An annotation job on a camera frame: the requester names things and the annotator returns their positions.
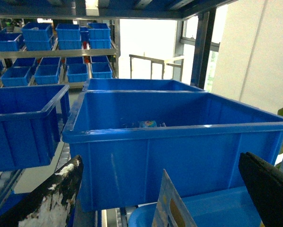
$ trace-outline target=metal rod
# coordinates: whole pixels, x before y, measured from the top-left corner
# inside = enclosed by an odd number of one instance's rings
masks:
[[[191,85],[204,88],[216,8],[198,16]]]

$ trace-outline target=light blue container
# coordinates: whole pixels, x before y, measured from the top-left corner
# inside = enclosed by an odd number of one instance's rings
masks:
[[[37,84],[57,84],[59,73],[59,65],[39,65],[34,77]]]
[[[58,41],[80,40],[80,26],[74,24],[59,24],[56,29]]]
[[[125,128],[140,121],[167,127]],[[243,186],[241,152],[274,163],[283,117],[207,92],[82,92],[63,131],[82,155],[84,211],[156,202],[166,169],[182,197]]]
[[[1,76],[5,87],[27,86],[32,73],[30,67],[11,67]]]
[[[92,63],[92,78],[112,78],[112,70],[109,63]]]
[[[25,41],[48,41],[52,35],[52,26],[49,23],[29,22],[22,28]]]
[[[19,51],[24,46],[21,33],[0,33],[0,52]]]
[[[172,79],[88,79],[83,91],[204,91]]]
[[[0,88],[0,171],[50,164],[68,118],[68,89]]]
[[[88,79],[88,66],[86,64],[68,65],[67,77],[70,83],[86,81]]]
[[[259,227],[260,216],[245,187],[183,198],[197,227]],[[156,204],[142,206],[130,216],[129,227],[152,225]]]

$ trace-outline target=blue storage crate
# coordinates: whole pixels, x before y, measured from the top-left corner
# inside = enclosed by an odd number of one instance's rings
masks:
[[[58,65],[61,64],[61,58],[59,57],[48,57],[48,58],[42,58],[39,65]]]
[[[68,118],[68,89],[0,88],[0,171],[50,164]]]
[[[67,77],[70,83],[84,82],[88,76],[88,66],[86,64],[71,64],[67,66]]]
[[[83,64],[83,63],[84,63],[83,57],[69,57],[69,58],[66,58],[66,60],[65,60],[66,65]]]
[[[89,39],[110,39],[110,29],[105,23],[88,23]]]
[[[50,51],[54,45],[54,36],[52,35],[51,38],[46,41],[25,40],[25,44],[29,51]]]
[[[51,24],[29,22],[22,28],[25,41],[48,41],[53,35]]]
[[[32,67],[36,64],[36,58],[17,58],[12,67]]]
[[[58,40],[60,50],[80,50],[81,40]]]
[[[81,36],[81,41],[88,42],[89,40],[89,31],[87,27],[80,27],[80,36]]]
[[[1,76],[5,87],[27,86],[32,73],[29,67],[11,67]]]
[[[126,128],[152,120],[167,127]],[[273,164],[283,117],[207,92],[82,92],[62,139],[85,160],[84,211],[104,210],[157,201],[163,169],[182,197],[243,186],[240,153]]]
[[[58,41],[62,40],[80,40],[80,26],[73,24],[59,24],[56,27]]]
[[[111,49],[111,39],[92,40],[89,39],[91,49]]]
[[[92,78],[112,78],[112,70],[109,63],[92,63]]]
[[[107,56],[91,56],[91,63],[109,62]]]
[[[19,51],[24,46],[21,33],[0,33],[0,52]]]
[[[183,198],[197,227],[259,227],[260,216],[245,187]],[[142,206],[130,216],[129,227],[152,225],[156,204]]]
[[[57,84],[59,73],[58,65],[39,65],[34,77],[37,84]]]
[[[136,91],[204,91],[172,79],[88,79],[83,91],[136,90]]]

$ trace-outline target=metal shelving rack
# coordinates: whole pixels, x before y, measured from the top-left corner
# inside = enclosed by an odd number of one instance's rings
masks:
[[[115,20],[114,27],[114,36],[115,41],[112,41],[111,49],[90,49],[89,46],[84,50],[57,50],[58,39],[55,39],[55,43],[51,51],[26,51],[26,47],[24,46],[22,50],[18,52],[0,52],[0,59],[12,59],[12,58],[42,58],[42,57],[77,57],[77,56],[103,56],[103,55],[112,55],[115,56],[115,65],[110,64],[113,69],[114,78],[118,77],[118,59],[120,56],[120,27],[119,27],[119,19]],[[91,75],[90,64],[88,64],[88,73]],[[31,78],[29,85],[33,85],[34,77]],[[64,66],[62,66],[62,70],[60,73],[59,84],[68,84],[70,88],[82,88],[84,82],[77,83],[69,83],[66,76]],[[3,83],[0,79],[0,87],[3,86]]]
[[[69,51],[42,51],[42,52],[0,52],[0,58],[29,58],[29,57],[75,57],[75,56],[97,56],[114,55],[116,62],[116,77],[118,76],[118,58],[120,57],[120,25],[119,18],[140,18],[140,19],[172,19],[178,20],[177,29],[183,29],[183,21],[192,16],[198,16],[197,36],[195,40],[195,56],[193,62],[193,72],[191,84],[203,88],[207,62],[210,52],[213,25],[216,8],[233,2],[235,0],[98,0],[97,8],[87,8],[85,0],[39,0],[31,1],[29,6],[21,5],[21,0],[0,0],[0,18],[52,18],[52,19],[115,19],[115,37],[112,49],[94,50],[69,50]],[[68,144],[64,144],[58,165],[61,167],[70,159],[70,149]],[[4,187],[5,191],[10,191],[16,181],[10,178]],[[0,207],[8,197],[1,194]],[[126,227],[129,218],[135,207],[117,208],[115,218],[118,227]],[[100,227],[101,212],[83,213],[80,202],[76,204],[74,216],[75,227]]]

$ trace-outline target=white paint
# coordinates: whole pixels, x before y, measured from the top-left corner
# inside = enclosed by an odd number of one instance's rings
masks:
[[[20,221],[18,227],[66,227],[66,219],[70,213],[71,205],[75,203],[75,197],[76,194],[71,200],[67,200],[67,206],[62,205],[62,193],[44,197],[41,207],[27,215],[25,220]]]
[[[60,175],[60,176],[67,176],[70,171],[74,169],[74,164],[69,164],[65,166],[59,173],[55,173],[55,175]]]
[[[55,188],[56,188],[56,184],[54,183],[54,184],[52,184],[52,186],[50,187],[50,188],[48,188],[49,190],[54,190]]]
[[[273,113],[283,107],[283,1],[229,5],[212,92]]]

